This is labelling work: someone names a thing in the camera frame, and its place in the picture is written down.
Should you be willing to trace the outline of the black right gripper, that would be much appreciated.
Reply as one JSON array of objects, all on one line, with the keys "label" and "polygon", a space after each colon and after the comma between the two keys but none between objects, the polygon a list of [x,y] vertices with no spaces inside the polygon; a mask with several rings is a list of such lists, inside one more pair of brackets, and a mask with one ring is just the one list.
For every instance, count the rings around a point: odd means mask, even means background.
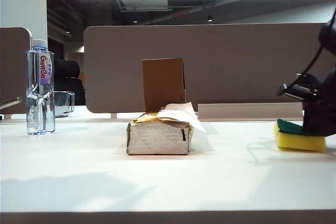
[{"label": "black right gripper", "polygon": [[[335,66],[326,78],[319,78],[313,74],[307,74],[309,89],[316,95],[313,99],[303,103],[306,110],[309,107],[322,108],[335,112]],[[335,135],[335,113],[317,114],[305,111],[303,117],[303,131],[316,136]]]}]

